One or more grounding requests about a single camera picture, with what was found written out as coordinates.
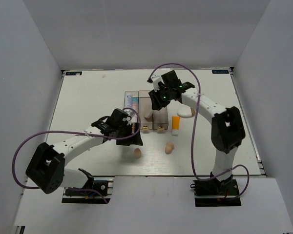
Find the beige makeup sponge egg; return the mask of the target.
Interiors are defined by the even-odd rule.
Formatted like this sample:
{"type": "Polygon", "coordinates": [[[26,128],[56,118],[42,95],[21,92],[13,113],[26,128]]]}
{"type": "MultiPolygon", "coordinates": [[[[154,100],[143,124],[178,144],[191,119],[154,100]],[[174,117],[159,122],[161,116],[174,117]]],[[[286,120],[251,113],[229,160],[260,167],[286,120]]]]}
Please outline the beige makeup sponge egg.
{"type": "Polygon", "coordinates": [[[140,158],[142,156],[142,152],[139,148],[134,149],[134,156],[136,158],[140,158]]]}

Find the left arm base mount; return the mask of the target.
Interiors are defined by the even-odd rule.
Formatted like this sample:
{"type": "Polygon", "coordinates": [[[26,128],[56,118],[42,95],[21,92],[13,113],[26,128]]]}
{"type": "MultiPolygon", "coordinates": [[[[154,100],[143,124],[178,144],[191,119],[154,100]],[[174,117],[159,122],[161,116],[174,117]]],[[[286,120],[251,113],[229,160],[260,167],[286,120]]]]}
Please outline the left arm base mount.
{"type": "Polygon", "coordinates": [[[65,188],[64,204],[108,204],[113,193],[113,177],[94,178],[85,188],[65,188]]]}

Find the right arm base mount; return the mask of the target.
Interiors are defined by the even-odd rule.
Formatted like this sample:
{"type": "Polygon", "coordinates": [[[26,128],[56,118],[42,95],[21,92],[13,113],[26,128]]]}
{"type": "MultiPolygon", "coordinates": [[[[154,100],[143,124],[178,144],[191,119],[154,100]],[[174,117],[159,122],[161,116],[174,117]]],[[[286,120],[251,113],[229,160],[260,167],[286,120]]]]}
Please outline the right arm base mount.
{"type": "Polygon", "coordinates": [[[223,185],[216,179],[206,182],[194,180],[190,188],[194,192],[196,207],[241,206],[240,198],[236,198],[236,196],[240,195],[240,192],[235,179],[223,185]]]}

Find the orange cosmetic tube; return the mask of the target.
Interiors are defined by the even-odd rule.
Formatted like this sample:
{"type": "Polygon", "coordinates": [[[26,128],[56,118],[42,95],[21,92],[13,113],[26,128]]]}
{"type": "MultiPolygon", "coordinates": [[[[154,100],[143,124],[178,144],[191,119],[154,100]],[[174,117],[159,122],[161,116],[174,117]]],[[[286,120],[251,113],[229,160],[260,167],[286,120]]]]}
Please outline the orange cosmetic tube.
{"type": "Polygon", "coordinates": [[[179,116],[172,116],[171,134],[173,136],[178,136],[179,134],[180,119],[179,116]]]}

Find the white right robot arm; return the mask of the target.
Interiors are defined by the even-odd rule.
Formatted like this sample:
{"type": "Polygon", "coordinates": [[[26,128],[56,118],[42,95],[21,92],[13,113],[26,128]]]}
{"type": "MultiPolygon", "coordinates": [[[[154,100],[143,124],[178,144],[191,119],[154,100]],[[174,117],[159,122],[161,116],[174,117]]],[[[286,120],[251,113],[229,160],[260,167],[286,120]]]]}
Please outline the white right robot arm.
{"type": "Polygon", "coordinates": [[[181,82],[175,71],[161,76],[150,75],[147,81],[153,85],[149,92],[153,110],[160,111],[174,100],[195,110],[196,115],[211,124],[211,141],[216,156],[210,187],[214,193],[223,194],[232,179],[235,154],[246,136],[239,109],[217,104],[202,94],[200,84],[181,82]]]}

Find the beige gourd makeup sponge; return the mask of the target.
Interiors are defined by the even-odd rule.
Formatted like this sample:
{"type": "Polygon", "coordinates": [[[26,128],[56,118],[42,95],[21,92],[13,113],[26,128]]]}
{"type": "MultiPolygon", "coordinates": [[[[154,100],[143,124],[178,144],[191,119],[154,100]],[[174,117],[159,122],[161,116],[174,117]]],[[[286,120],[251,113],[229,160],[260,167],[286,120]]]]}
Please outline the beige gourd makeup sponge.
{"type": "Polygon", "coordinates": [[[171,154],[174,149],[174,144],[172,142],[167,142],[165,146],[165,153],[167,155],[171,154]]]}

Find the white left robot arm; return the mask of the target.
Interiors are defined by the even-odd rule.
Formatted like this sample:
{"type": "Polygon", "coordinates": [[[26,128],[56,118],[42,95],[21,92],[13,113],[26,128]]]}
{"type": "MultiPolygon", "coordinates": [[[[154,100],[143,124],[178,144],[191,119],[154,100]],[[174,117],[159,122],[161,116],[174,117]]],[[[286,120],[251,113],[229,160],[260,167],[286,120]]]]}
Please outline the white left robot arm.
{"type": "Polygon", "coordinates": [[[99,118],[83,132],[71,132],[73,136],[69,139],[41,143],[25,173],[45,194],[63,187],[87,195],[93,191],[94,176],[84,169],[68,169],[68,163],[109,140],[122,146],[142,146],[140,128],[141,120],[134,109],[116,108],[110,116],[99,118]]]}

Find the round beige powder puff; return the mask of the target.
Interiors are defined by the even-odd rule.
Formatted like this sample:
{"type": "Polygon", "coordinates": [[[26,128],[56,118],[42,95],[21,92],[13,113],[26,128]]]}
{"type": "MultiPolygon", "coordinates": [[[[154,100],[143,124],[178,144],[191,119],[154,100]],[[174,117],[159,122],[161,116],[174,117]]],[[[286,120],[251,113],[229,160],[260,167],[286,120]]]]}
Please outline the round beige powder puff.
{"type": "Polygon", "coordinates": [[[153,116],[153,110],[152,109],[145,109],[143,114],[144,114],[145,119],[151,119],[153,116]]]}

